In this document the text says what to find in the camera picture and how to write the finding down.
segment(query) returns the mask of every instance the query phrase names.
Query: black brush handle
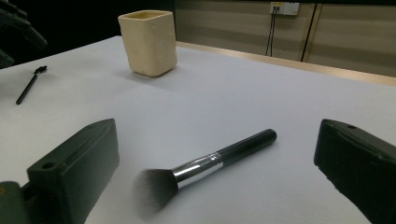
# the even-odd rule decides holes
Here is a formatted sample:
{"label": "black brush handle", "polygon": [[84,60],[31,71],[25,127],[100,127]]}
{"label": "black brush handle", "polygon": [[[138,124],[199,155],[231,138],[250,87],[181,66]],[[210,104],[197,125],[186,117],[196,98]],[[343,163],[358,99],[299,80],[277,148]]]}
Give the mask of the black brush handle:
{"label": "black brush handle", "polygon": [[228,166],[235,161],[239,161],[256,151],[273,144],[275,140],[276,132],[272,129],[267,129],[217,152],[222,158],[223,166]]}
{"label": "black brush handle", "polygon": [[29,92],[30,88],[32,88],[33,84],[35,84],[35,80],[37,79],[37,75],[34,75],[32,79],[30,80],[29,84],[27,84],[26,88],[23,90],[20,98],[17,100],[17,105],[20,105],[26,96],[26,94]]}

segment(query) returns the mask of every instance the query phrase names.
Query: wall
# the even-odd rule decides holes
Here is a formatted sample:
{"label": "wall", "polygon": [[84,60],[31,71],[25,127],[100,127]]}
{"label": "wall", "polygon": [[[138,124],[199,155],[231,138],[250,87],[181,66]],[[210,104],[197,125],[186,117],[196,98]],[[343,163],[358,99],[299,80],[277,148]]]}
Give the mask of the wall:
{"label": "wall", "polygon": [[[176,0],[177,40],[265,54],[270,4]],[[277,16],[273,56],[300,61],[313,5]],[[396,77],[396,7],[323,5],[305,62]]]}

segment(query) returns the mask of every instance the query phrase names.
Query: table edge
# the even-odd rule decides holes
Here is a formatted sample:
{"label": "table edge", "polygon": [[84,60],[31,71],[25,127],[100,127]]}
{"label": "table edge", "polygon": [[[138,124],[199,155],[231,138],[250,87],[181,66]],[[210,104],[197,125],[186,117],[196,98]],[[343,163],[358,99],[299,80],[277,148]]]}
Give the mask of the table edge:
{"label": "table edge", "polygon": [[197,49],[197,50],[213,52],[221,55],[232,56],[236,58],[243,58],[261,63],[270,63],[270,64],[286,66],[289,68],[295,68],[309,72],[317,72],[334,77],[343,77],[358,81],[384,84],[388,86],[396,86],[396,77],[381,76],[377,74],[347,70],[343,68],[336,68],[336,67],[330,67],[319,64],[301,63],[292,60],[268,57],[260,54],[247,53],[247,52],[231,50],[231,49],[220,49],[220,48],[191,44],[180,41],[177,41],[177,46],[185,49]]}

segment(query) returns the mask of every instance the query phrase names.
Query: brush bristles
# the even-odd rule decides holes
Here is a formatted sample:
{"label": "brush bristles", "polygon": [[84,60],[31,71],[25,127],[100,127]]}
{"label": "brush bristles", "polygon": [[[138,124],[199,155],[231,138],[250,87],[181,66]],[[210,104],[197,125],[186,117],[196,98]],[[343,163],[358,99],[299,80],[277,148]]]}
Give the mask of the brush bristles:
{"label": "brush bristles", "polygon": [[177,193],[178,186],[172,170],[145,170],[134,180],[134,202],[141,215],[163,209]]}

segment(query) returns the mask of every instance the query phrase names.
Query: beige ceramic cup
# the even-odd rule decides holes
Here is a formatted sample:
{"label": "beige ceramic cup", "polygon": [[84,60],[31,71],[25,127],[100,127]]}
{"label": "beige ceramic cup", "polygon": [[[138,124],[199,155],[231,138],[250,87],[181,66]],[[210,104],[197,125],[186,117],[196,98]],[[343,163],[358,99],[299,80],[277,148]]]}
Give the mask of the beige ceramic cup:
{"label": "beige ceramic cup", "polygon": [[177,64],[173,13],[143,10],[118,17],[130,68],[157,77]]}

